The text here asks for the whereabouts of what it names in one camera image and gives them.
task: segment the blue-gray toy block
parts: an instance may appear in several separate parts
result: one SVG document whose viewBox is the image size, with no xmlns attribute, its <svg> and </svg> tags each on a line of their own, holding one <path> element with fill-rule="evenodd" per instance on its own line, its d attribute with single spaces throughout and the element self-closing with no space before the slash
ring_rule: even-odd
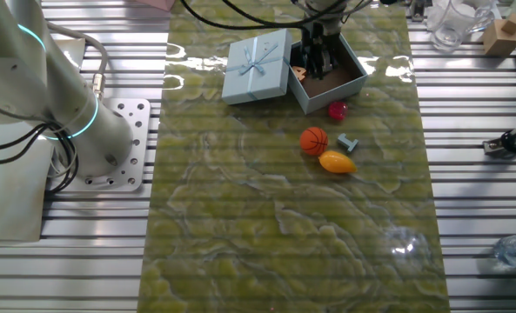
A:
<svg viewBox="0 0 516 313">
<path fill-rule="evenodd" d="M 351 153 L 352 150 L 354 150 L 354 147 L 356 147 L 356 145 L 359 144 L 358 139 L 354 139 L 354 141 L 350 141 L 350 140 L 346 139 L 346 134 L 338 135 L 337 142 L 344 145 L 346 148 L 348 148 L 346 150 L 346 153 Z"/>
</svg>

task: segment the metal mounting plate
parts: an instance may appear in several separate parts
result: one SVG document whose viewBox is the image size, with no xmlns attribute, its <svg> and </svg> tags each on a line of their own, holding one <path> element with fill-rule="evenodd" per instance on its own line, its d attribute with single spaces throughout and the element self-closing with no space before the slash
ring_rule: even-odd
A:
<svg viewBox="0 0 516 313">
<path fill-rule="evenodd" d="M 126 160 L 109 175 L 85 178 L 77 177 L 61 193 L 66 192 L 128 192 L 137 190 L 144 175 L 147 135 L 151 105 L 145 99 L 104 99 L 104 106 L 124 117 L 133 133 L 132 149 Z M 56 180 L 51 185 L 60 183 Z"/>
</svg>

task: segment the orange ball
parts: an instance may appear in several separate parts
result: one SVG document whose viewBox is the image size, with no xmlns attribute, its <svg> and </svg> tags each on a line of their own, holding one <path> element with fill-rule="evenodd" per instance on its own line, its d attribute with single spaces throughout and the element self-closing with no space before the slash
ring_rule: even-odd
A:
<svg viewBox="0 0 516 313">
<path fill-rule="evenodd" d="M 319 127 L 310 127 L 300 135 L 300 148 L 311 156 L 322 154 L 327 143 L 327 134 Z"/>
</svg>

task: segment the gift box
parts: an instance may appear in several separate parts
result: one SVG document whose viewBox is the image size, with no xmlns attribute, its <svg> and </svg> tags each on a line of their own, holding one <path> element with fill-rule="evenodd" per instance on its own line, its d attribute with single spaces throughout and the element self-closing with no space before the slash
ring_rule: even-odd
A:
<svg viewBox="0 0 516 313">
<path fill-rule="evenodd" d="M 300 45 L 301 42 L 292 45 L 291 66 L 304 67 Z M 338 66 L 321 80 L 307 77 L 300 82 L 294 71 L 290 71 L 289 87 L 305 114 L 359 93 L 368 78 L 368 73 L 342 35 L 334 45 L 334 53 Z"/>
<path fill-rule="evenodd" d="M 175 0 L 135 0 L 139 3 L 149 4 L 150 6 L 159 8 L 161 10 L 170 11 Z"/>
<path fill-rule="evenodd" d="M 368 77 L 364 67 L 345 38 L 334 43 L 334 70 L 323 79 L 306 77 L 300 81 L 292 66 L 304 68 L 301 42 L 291 43 L 287 30 L 232 43 L 223 85 L 223 100 L 228 104 L 280 97 L 287 84 L 305 114 L 333 101 L 355 95 Z"/>
<path fill-rule="evenodd" d="M 291 46 L 288 30 L 231 43 L 223 100 L 237 104 L 285 95 Z"/>
</svg>

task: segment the blue led ring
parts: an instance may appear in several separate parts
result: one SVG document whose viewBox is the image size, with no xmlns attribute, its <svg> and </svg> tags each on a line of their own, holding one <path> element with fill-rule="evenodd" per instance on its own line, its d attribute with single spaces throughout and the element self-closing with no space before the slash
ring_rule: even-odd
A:
<svg viewBox="0 0 516 313">
<path fill-rule="evenodd" d="M 22 30 L 24 33 L 34 37 L 41 44 L 41 46 L 43 47 L 43 50 L 45 50 L 45 52 L 47 52 L 47 49 L 45 48 L 43 40 L 41 40 L 41 38 L 39 38 L 38 35 L 36 35 L 33 31 L 29 30 L 28 28 L 26 28 L 26 27 L 24 27 L 24 26 L 22 26 L 20 24 L 18 24 L 17 27 L 19 27 L 20 30 Z M 93 117 L 91 118 L 90 122 L 87 123 L 87 125 L 85 125 L 85 127 L 83 127 L 76 134 L 68 136 L 68 138 L 72 139 L 73 137 L 76 137 L 76 136 L 80 135 L 81 133 L 86 131 L 88 128 L 90 128 L 90 126 L 95 121 L 95 117 L 97 116 L 97 113 L 99 112 L 99 99 L 97 99 L 97 96 L 95 95 L 95 93 L 93 94 L 93 96 L 95 97 L 95 112 L 93 113 Z M 57 138 L 53 138 L 53 137 L 48 137 L 48 136 L 44 136 L 44 137 L 47 138 L 47 139 L 51 139 L 51 140 L 58 140 Z"/>
<path fill-rule="evenodd" d="M 83 127 L 79 132 L 77 132 L 74 135 L 68 136 L 69 139 L 72 139 L 73 137 L 76 137 L 76 136 L 80 135 L 81 133 L 83 133 L 84 131 L 86 131 L 87 129 L 89 129 L 90 126 L 95 121 L 95 117 L 97 117 L 97 113 L 99 112 L 99 99 L 97 99 L 97 96 L 95 96 L 95 94 L 93 94 L 93 96 L 95 97 L 95 112 L 93 112 L 93 117 L 91 118 L 90 122 L 87 123 L 87 125 L 85 125 L 85 127 Z M 51 140 L 58 140 L 57 138 L 53 138 L 53 137 L 48 137 L 48 136 L 44 136 L 44 137 L 46 137 L 47 139 L 51 139 Z"/>
<path fill-rule="evenodd" d="M 45 52 L 47 52 L 47 49 L 45 48 L 45 44 L 43 43 L 43 40 L 41 40 L 41 38 L 39 38 L 38 35 L 36 35 L 33 31 L 29 30 L 28 28 L 18 24 L 17 27 L 20 28 L 20 30 L 22 30 L 24 33 L 36 38 L 36 40 L 41 44 L 41 46 L 43 47 L 43 50 L 45 50 Z"/>
</svg>

